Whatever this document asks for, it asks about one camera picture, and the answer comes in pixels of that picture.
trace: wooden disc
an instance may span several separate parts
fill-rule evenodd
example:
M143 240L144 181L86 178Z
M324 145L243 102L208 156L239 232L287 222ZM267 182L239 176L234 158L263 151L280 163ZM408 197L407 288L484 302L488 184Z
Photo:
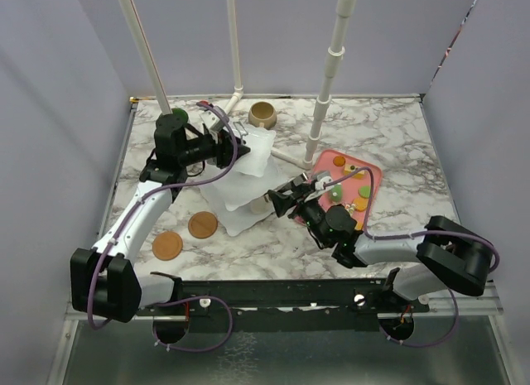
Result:
M162 261L169 261L182 251L182 238L175 232L160 233L152 241L152 252Z
M212 213L201 211L191 217L188 230L194 238L209 238L217 230L217 218Z

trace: small food item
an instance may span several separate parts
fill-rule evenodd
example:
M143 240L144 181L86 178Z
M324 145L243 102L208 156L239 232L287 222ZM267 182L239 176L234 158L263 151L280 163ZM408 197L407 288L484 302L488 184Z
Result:
M175 232L163 232L152 242L152 252L162 261L169 261L182 251L182 238Z
M368 197L370 197L370 185L361 186L358 192L359 192L359 196L367 199Z
M368 199L365 199L364 197L356 197L354 199L354 205L357 211L365 211L368 207Z
M354 175L354 178L356 180L362 180L365 175L366 175L366 171L365 170L361 170L357 174Z
M346 164L346 159L344 159L342 156L335 156L333 158L333 164L335 164L337 167L342 167L344 164Z
M355 166L353 164L346 164L344 166L344 169L342 170L342 173L347 176L348 174L351 174L352 172L355 171Z
M201 211L191 217L188 230L194 238L209 238L217 230L217 218L212 213Z
M333 203L340 203L342 201L342 185L337 184L328 190L328 198Z
M344 208L346 209L346 211L348 211L349 215L353 215L355 213L354 205L345 205Z

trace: metal floor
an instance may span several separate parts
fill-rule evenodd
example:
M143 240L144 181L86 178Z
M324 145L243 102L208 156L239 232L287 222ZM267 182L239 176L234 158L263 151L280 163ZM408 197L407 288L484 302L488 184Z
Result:
M415 342L444 334L452 318L417 318ZM487 316L460 320L455 337L432 349L409 349L380 333L355 331L234 333L207 354L154 345L150 320L112 323L94 332L79 323L65 383L83 384L356 384L498 385L508 383ZM189 334L201 347L221 334Z

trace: tan cup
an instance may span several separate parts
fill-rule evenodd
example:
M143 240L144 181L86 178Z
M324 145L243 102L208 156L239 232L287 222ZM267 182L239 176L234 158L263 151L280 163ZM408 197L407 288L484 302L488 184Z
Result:
M276 110L269 102L256 102L248 112L248 122L254 127L270 130L276 124Z

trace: orange disc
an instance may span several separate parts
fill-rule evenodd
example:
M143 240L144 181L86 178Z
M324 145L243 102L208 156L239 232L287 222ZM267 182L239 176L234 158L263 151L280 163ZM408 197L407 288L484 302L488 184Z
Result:
M365 211L368 207L368 199L356 197L354 199L355 211Z
M162 261L169 261L182 251L182 238L175 232L160 233L152 241L152 252Z
M188 222L188 230L194 238L209 238L217 230L217 218L207 211L197 213Z
M333 164L335 164L337 167L342 167L344 164L346 164L346 159L344 159L342 156L335 156L333 158Z

